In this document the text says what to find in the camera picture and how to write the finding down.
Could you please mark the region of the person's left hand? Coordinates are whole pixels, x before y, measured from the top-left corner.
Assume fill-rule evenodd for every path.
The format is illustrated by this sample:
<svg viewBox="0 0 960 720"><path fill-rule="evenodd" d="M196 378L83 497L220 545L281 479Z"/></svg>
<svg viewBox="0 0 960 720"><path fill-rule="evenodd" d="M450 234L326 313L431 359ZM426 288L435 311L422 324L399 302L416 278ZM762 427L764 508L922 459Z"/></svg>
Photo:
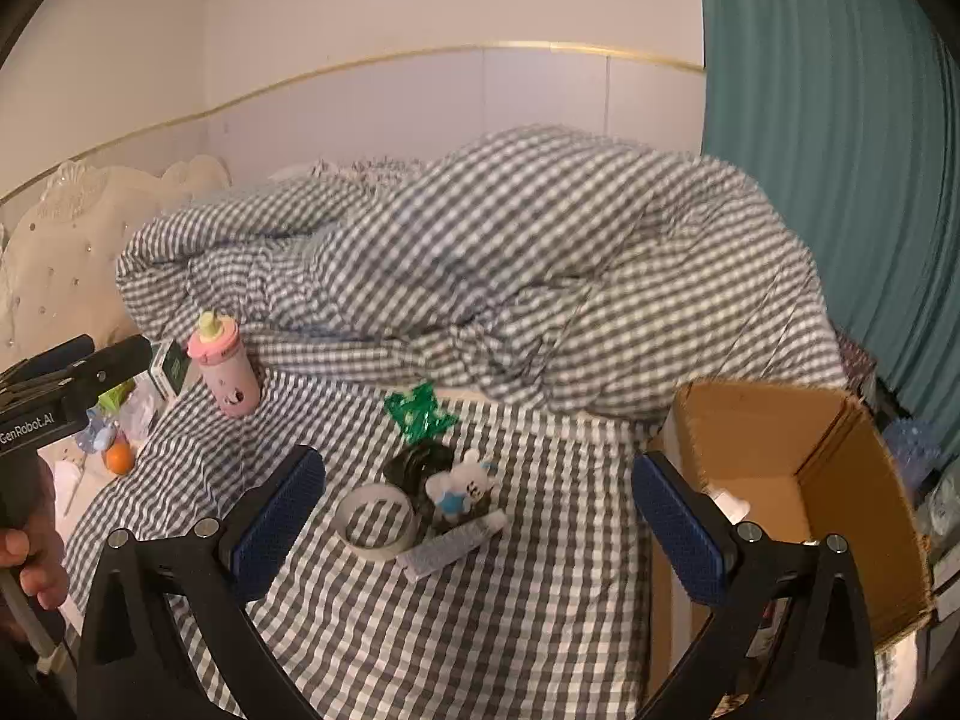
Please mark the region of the person's left hand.
<svg viewBox="0 0 960 720"><path fill-rule="evenodd" d="M2 566L20 571L21 590L44 610L57 610L64 603L68 592L64 542L52 528L3 528Z"/></svg>

